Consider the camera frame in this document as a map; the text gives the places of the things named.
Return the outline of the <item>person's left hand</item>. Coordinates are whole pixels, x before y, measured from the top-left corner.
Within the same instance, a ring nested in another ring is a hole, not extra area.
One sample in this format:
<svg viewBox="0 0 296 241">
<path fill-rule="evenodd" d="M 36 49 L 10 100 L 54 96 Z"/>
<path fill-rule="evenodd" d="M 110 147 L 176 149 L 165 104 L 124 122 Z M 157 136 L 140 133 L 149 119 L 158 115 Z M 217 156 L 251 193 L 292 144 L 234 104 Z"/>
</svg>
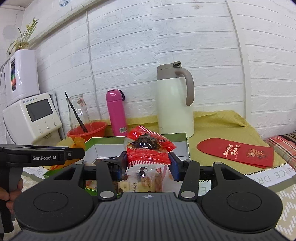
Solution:
<svg viewBox="0 0 296 241">
<path fill-rule="evenodd" d="M 11 214 L 14 214 L 14 201 L 22 193 L 23 179 L 20 178 L 16 190 L 8 193 L 0 188 L 0 200 L 3 200 Z"/>
</svg>

